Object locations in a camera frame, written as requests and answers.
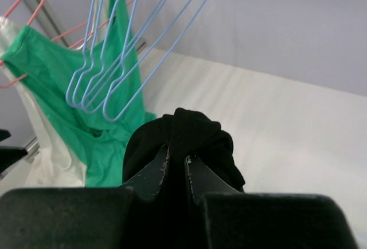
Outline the blue wire hanger with green garment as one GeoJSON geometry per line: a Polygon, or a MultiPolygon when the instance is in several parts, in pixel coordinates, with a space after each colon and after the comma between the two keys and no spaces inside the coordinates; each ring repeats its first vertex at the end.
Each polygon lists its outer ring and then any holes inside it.
{"type": "Polygon", "coordinates": [[[190,5],[192,0],[188,0],[188,2],[185,4],[185,6],[180,10],[180,12],[177,14],[177,16],[173,19],[173,21],[170,23],[170,25],[165,29],[165,31],[157,38],[157,40],[152,44],[152,46],[144,53],[144,55],[135,63],[135,65],[127,72],[123,73],[120,77],[115,79],[107,92],[107,95],[103,102],[103,115],[104,118],[109,122],[116,122],[129,108],[129,106],[133,103],[135,98],[140,94],[140,92],[143,90],[144,86],[147,84],[147,82],[152,78],[152,76],[156,73],[156,71],[161,67],[163,62],[168,58],[172,50],[175,48],[175,46],[178,44],[178,42],[181,40],[181,38],[184,36],[184,34],[187,32],[187,30],[190,28],[194,20],[197,18],[200,11],[203,9],[204,5],[207,3],[208,0],[203,0],[201,4],[199,5],[197,11],[193,14],[192,18],[188,22],[188,24],[185,26],[183,31],[179,34],[179,36],[175,39],[173,44],[170,46],[170,48],[166,51],[165,55],[162,57],[162,59],[156,64],[154,69],[150,72],[148,77],[142,82],[142,84],[139,86],[139,88],[134,92],[133,96],[129,99],[129,101],[126,103],[126,105],[119,111],[116,117],[110,117],[107,114],[107,106],[108,101],[110,100],[110,96],[114,94],[117,89],[130,77],[130,75],[136,70],[137,67],[140,66],[141,62],[143,62],[147,55],[154,49],[157,43],[160,42],[160,40],[166,35],[166,33],[172,28],[172,26],[177,22],[181,14],[185,11],[185,9],[190,5]]]}

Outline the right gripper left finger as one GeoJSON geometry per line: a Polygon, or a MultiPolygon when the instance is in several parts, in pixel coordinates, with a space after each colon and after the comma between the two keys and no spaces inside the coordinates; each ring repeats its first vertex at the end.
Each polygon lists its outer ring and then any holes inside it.
{"type": "Polygon", "coordinates": [[[1,197],[2,248],[162,248],[167,147],[117,188],[13,189],[1,197]]]}

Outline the light blue wire hanger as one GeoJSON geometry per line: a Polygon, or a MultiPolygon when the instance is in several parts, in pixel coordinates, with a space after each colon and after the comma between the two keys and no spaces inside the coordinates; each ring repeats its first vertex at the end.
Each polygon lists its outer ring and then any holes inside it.
{"type": "Polygon", "coordinates": [[[101,4],[99,5],[99,8],[97,10],[94,10],[94,8],[96,7],[96,0],[92,0],[91,1],[91,5],[90,5],[90,9],[89,9],[89,15],[88,15],[88,21],[87,21],[87,27],[86,27],[86,31],[85,31],[85,36],[83,39],[83,43],[82,43],[82,47],[81,47],[81,53],[83,55],[83,65],[77,69],[76,71],[74,71],[67,91],[65,93],[65,100],[66,102],[71,106],[71,107],[78,107],[78,104],[75,103],[74,100],[74,93],[77,90],[77,87],[79,85],[79,78],[77,77],[78,74],[82,73],[87,64],[88,64],[88,58],[87,58],[87,45],[88,45],[88,40],[90,39],[90,36],[93,37],[92,39],[92,43],[91,43],[91,47],[89,48],[90,52],[92,51],[94,44],[95,44],[95,37],[96,37],[96,33],[98,31],[98,23],[99,23],[99,19],[100,19],[100,10],[101,10],[101,6],[103,5],[103,1],[101,0],[101,4]]]}

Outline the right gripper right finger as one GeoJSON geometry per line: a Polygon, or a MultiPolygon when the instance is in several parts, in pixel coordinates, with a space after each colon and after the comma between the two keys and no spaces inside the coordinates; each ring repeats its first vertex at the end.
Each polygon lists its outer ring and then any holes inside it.
{"type": "Polygon", "coordinates": [[[320,194],[244,193],[198,157],[185,176],[200,248],[357,248],[341,208],[320,194]]]}

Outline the black garment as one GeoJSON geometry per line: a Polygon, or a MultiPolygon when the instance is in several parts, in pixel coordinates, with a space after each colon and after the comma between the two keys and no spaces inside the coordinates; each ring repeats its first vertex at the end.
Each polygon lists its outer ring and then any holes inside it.
{"type": "Polygon", "coordinates": [[[222,181],[243,192],[245,180],[233,159],[233,139],[220,123],[198,111],[177,108],[173,115],[145,123],[131,136],[123,161],[123,182],[148,165],[167,146],[168,174],[163,179],[162,229],[173,248],[189,225],[189,195],[184,170],[187,157],[198,157],[222,181]]]}

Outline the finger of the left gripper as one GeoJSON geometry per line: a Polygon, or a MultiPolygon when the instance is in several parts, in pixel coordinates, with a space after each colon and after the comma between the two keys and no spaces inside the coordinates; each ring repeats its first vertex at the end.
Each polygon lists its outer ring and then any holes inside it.
{"type": "Polygon", "coordinates": [[[19,146],[1,146],[1,178],[5,175],[6,170],[26,157],[28,151],[24,147],[19,146]]]}

